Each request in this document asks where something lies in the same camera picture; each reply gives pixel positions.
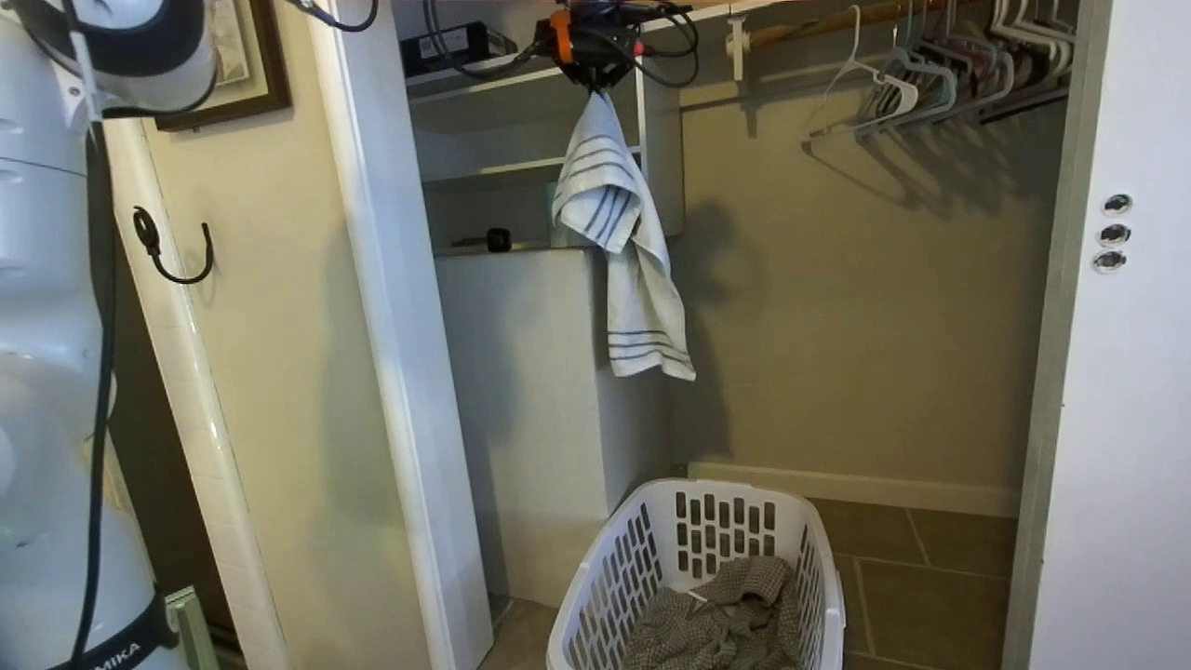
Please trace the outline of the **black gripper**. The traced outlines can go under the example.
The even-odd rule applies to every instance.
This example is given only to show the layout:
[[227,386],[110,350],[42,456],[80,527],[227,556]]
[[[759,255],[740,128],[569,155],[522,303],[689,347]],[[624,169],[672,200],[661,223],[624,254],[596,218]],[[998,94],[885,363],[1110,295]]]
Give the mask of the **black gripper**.
[[635,68],[635,41],[629,2],[563,2],[534,21],[532,52],[584,90],[609,90]]

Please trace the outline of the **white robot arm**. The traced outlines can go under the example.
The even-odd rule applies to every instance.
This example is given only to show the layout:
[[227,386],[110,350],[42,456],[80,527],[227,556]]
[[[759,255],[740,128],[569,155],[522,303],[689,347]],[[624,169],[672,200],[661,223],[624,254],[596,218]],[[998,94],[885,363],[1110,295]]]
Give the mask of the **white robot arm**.
[[[101,615],[135,621],[141,594],[101,590],[101,474],[67,450],[101,434],[110,391],[94,262],[90,188],[109,177],[109,114],[183,110],[210,90],[201,0],[3,0],[3,542],[33,546],[24,608],[57,621],[17,650],[24,670],[129,670],[145,650],[98,638]],[[420,206],[399,16],[320,41],[333,169],[347,186],[356,278],[382,424],[413,527],[429,661],[470,670],[492,643],[481,532],[459,424],[433,243],[392,218]]]

